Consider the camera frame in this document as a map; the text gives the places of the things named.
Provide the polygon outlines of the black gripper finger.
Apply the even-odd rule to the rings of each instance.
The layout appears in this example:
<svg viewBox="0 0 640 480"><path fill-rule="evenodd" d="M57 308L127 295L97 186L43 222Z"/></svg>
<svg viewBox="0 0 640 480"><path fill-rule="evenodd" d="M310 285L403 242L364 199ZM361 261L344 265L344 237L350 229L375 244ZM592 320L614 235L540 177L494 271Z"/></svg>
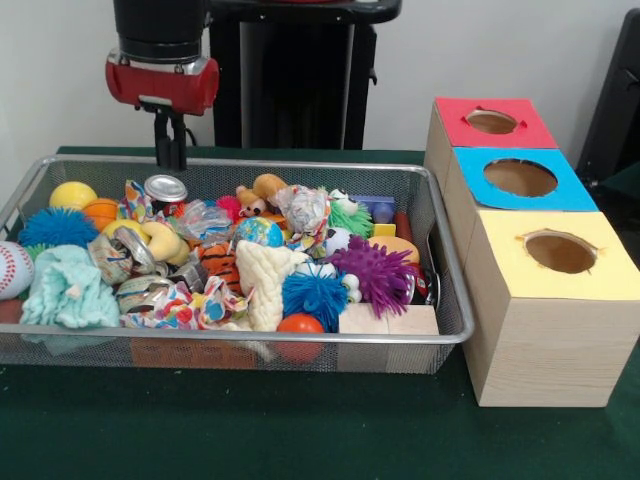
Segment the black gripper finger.
<svg viewBox="0 0 640 480"><path fill-rule="evenodd" d="M168 116L156 113L154 119L154 140L157 165L162 168L171 166L171 138L167 133Z"/></svg>
<svg viewBox="0 0 640 480"><path fill-rule="evenodd" d="M182 114L174 114L171 119L174 133L172 140L172 168L176 171L186 169L186 124Z"/></svg>

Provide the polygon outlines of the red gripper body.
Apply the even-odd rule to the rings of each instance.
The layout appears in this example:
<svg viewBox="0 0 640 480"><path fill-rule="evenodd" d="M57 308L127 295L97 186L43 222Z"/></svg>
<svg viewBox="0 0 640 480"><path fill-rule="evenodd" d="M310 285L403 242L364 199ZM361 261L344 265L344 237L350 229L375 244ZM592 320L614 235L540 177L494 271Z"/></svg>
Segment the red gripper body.
<svg viewBox="0 0 640 480"><path fill-rule="evenodd" d="M141 106L142 103L170 106L175 112L202 116L212 107L219 87L219 66L214 59L199 59L194 73L149 70L105 64L107 87L120 103Z"/></svg>

